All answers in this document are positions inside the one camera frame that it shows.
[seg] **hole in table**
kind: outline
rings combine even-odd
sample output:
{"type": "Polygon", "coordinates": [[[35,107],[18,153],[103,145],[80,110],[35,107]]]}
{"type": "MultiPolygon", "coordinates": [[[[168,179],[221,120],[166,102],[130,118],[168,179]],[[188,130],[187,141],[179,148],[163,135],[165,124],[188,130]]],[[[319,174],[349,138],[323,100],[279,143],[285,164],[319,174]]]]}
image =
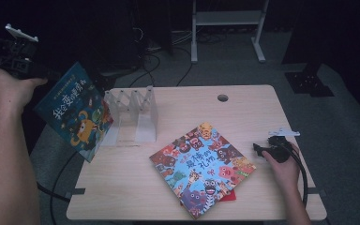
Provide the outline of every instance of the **hole in table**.
{"type": "Polygon", "coordinates": [[[229,100],[229,97],[227,95],[218,95],[217,99],[221,102],[225,102],[229,100]]]}

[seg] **black device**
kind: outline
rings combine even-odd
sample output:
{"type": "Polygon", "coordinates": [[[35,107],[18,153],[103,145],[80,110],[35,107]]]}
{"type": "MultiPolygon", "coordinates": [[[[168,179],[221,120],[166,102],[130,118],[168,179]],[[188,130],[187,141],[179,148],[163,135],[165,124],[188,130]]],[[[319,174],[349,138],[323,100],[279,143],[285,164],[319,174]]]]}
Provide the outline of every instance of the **black device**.
{"type": "Polygon", "coordinates": [[[277,162],[282,163],[288,160],[291,155],[285,148],[293,149],[292,145],[283,136],[272,136],[268,139],[270,147],[261,147],[258,144],[253,144],[253,149],[257,152],[259,157],[263,157],[262,152],[268,152],[277,162]]]}
{"type": "Polygon", "coordinates": [[[17,79],[47,78],[57,81],[61,74],[32,61],[37,50],[37,37],[30,37],[7,24],[14,40],[0,39],[0,68],[17,79]]]}
{"type": "Polygon", "coordinates": [[[277,162],[283,163],[289,159],[290,156],[296,161],[300,168],[303,177],[303,204],[307,205],[308,200],[308,180],[307,173],[300,160],[300,157],[294,153],[292,144],[286,140],[284,136],[272,136],[268,138],[270,147],[264,148],[258,144],[253,144],[253,149],[257,152],[259,157],[263,157],[262,152],[267,151],[277,162]]]}

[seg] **children's book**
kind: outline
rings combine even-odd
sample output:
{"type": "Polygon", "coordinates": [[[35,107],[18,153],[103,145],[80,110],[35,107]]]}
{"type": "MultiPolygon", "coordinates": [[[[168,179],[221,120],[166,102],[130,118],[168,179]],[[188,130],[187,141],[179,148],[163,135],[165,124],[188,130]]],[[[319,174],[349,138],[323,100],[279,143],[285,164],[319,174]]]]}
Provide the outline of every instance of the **children's book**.
{"type": "Polygon", "coordinates": [[[78,62],[34,110],[88,162],[113,123],[108,104],[78,62]]]}
{"type": "Polygon", "coordinates": [[[150,159],[194,219],[256,169],[209,123],[195,127],[150,159]]]}

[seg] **metal shelf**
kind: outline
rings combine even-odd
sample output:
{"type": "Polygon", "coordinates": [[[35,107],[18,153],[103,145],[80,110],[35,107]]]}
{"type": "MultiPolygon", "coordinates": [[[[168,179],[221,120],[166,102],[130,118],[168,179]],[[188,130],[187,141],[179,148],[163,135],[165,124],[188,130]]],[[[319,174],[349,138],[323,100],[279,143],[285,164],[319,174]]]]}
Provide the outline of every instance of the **metal shelf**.
{"type": "Polygon", "coordinates": [[[269,0],[264,0],[262,10],[249,11],[197,11],[196,0],[192,9],[192,41],[191,41],[191,62],[198,62],[197,52],[197,26],[201,25],[243,25],[257,24],[256,36],[251,38],[253,48],[260,63],[265,62],[259,40],[263,30],[264,19],[268,8],[269,0]]]}

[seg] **human arm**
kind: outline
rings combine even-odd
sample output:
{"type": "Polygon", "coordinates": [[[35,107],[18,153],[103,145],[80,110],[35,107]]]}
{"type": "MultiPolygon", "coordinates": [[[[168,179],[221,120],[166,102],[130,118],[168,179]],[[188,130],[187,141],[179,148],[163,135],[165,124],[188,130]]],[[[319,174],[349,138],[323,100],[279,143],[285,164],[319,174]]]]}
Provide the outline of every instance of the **human arm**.
{"type": "MultiPolygon", "coordinates": [[[[294,144],[292,144],[292,148],[296,153],[299,152],[294,144]]],[[[296,161],[289,157],[285,162],[278,163],[268,152],[262,151],[262,155],[273,169],[277,184],[285,200],[286,218],[289,224],[311,224],[297,186],[300,168],[296,161]]]]}
{"type": "Polygon", "coordinates": [[[38,188],[22,124],[23,107],[42,79],[17,80],[0,69],[0,224],[39,224],[38,188]]]}

